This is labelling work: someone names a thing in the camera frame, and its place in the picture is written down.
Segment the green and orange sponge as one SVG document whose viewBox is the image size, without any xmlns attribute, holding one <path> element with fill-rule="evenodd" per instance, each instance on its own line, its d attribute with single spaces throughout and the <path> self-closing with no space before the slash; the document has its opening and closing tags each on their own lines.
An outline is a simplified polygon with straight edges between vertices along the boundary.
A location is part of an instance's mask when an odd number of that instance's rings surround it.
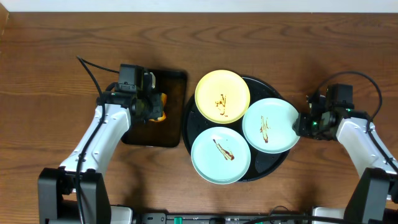
<svg viewBox="0 0 398 224">
<path fill-rule="evenodd" d="M 165 93 L 161 94 L 161 102 L 162 102 L 162 106 L 164 107 L 166 102 L 167 102 L 167 95 Z M 162 112 L 162 116 L 158 117 L 156 119 L 151 119 L 150 121 L 152 122 L 161 122 L 166 118 L 165 112 Z"/>
</svg>

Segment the light blue plate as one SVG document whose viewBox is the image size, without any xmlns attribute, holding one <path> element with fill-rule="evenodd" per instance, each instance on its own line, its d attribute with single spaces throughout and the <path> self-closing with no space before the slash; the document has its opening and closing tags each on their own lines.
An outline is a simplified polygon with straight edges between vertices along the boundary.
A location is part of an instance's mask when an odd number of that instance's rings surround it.
<svg viewBox="0 0 398 224">
<path fill-rule="evenodd" d="M 293 105 L 278 98 L 264 98 L 246 111 L 242 130 L 247 142 L 268 154 L 290 150 L 300 137 L 293 130 L 299 113 Z"/>
<path fill-rule="evenodd" d="M 201 132 L 191 148 L 196 172 L 213 184 L 232 184 L 249 169 L 251 152 L 246 140 L 237 131 L 226 127 Z"/>
</svg>

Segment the yellow plate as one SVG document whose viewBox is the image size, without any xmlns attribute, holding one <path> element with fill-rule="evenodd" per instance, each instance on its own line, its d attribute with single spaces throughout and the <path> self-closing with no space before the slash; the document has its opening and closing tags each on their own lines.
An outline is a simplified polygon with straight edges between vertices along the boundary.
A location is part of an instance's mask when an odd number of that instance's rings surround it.
<svg viewBox="0 0 398 224">
<path fill-rule="evenodd" d="M 243 117 L 251 95 L 248 84 L 240 75 L 229 70 L 214 70 L 200 79 L 194 99 L 206 119 L 229 124 Z"/>
</svg>

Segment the light blue plate front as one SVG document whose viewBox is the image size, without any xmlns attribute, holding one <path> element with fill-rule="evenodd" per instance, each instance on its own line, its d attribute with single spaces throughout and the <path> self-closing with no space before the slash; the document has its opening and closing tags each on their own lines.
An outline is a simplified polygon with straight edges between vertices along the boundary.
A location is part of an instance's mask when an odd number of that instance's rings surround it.
<svg viewBox="0 0 398 224">
<path fill-rule="evenodd" d="M 249 169 L 251 152 L 246 140 L 237 131 L 226 127 L 201 132 L 191 148 L 196 172 L 213 184 L 232 184 Z"/>
</svg>

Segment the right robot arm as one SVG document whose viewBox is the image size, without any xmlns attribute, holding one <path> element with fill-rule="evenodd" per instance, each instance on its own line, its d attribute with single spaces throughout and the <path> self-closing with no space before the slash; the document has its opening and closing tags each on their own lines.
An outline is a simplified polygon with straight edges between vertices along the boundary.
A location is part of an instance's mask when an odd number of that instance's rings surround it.
<svg viewBox="0 0 398 224">
<path fill-rule="evenodd" d="M 377 135 L 372 117 L 356 110 L 348 93 L 315 93 L 307 102 L 310 112 L 299 114 L 294 131 L 306 138 L 339 142 L 360 177 L 346 208 L 314 208 L 311 221 L 383 223 L 386 202 L 397 202 L 397 160 Z"/>
</svg>

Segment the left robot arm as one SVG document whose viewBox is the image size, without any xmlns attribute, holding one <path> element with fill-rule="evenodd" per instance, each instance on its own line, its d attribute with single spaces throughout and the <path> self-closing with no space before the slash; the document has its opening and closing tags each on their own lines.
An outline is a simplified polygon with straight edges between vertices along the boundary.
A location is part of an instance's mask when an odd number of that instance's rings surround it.
<svg viewBox="0 0 398 224">
<path fill-rule="evenodd" d="M 44 168 L 38 178 L 40 223 L 132 223 L 134 212 L 111 205 L 104 175 L 121 138 L 136 121 L 163 115 L 164 94 L 155 75 L 120 72 L 100 93 L 95 116 L 73 152 L 58 168 Z"/>
</svg>

